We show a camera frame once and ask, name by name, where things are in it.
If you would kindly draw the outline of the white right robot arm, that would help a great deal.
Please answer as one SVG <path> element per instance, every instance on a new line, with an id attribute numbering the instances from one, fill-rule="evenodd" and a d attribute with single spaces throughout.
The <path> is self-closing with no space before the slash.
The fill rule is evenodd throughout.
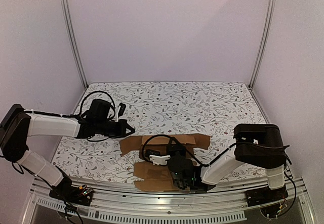
<path id="1" fill-rule="evenodd" d="M 285 189 L 285 167 L 289 162 L 279 127 L 275 124 L 238 124 L 233 138 L 235 142 L 208 164 L 195 166 L 183 154 L 172 154 L 167 167 L 174 186 L 208 191 L 241 165 L 249 164 L 265 170 L 268 186 L 261 195 L 265 201 L 272 202 Z"/>

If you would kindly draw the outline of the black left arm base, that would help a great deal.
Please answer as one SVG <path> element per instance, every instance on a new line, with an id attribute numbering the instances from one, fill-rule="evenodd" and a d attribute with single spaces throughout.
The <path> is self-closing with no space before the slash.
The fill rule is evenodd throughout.
<path id="1" fill-rule="evenodd" d="M 69 178 L 63 179 L 57 186 L 51 186 L 49 196 L 72 204 L 90 206 L 94 189 L 87 185 L 72 186 Z"/>

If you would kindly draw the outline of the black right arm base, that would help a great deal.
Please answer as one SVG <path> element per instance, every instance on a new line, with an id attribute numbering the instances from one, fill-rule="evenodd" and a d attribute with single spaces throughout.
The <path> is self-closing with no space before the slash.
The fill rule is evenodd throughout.
<path id="1" fill-rule="evenodd" d="M 288 197 L 287 188 L 284 185 L 278 189 L 268 186 L 247 190 L 244 192 L 248 207 L 263 205 Z"/>

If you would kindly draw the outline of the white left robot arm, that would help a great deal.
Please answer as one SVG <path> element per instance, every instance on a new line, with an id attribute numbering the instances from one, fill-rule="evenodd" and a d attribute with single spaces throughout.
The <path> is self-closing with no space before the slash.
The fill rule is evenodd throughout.
<path id="1" fill-rule="evenodd" d="M 65 201 L 75 197 L 71 179 L 60 168 L 29 149 L 28 137 L 62 136 L 90 139 L 101 135 L 109 139 L 125 138 L 135 132 L 127 120 L 121 119 L 125 107 L 109 116 L 109 106 L 92 106 L 84 113 L 63 115 L 26 110 L 14 104 L 1 122 L 1 152 L 12 163 L 42 178 Z"/>

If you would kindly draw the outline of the brown cardboard box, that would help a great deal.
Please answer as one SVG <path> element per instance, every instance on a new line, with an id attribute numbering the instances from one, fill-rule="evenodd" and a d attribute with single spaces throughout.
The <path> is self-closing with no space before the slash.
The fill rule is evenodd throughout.
<path id="1" fill-rule="evenodd" d="M 205 193 L 212 188 L 202 183 L 204 164 L 194 155 L 194 149 L 206 150 L 210 136 L 201 133 L 188 135 L 130 136 L 121 140 L 123 155 L 132 151 L 141 162 L 134 164 L 134 182 L 141 191 L 194 191 Z"/>

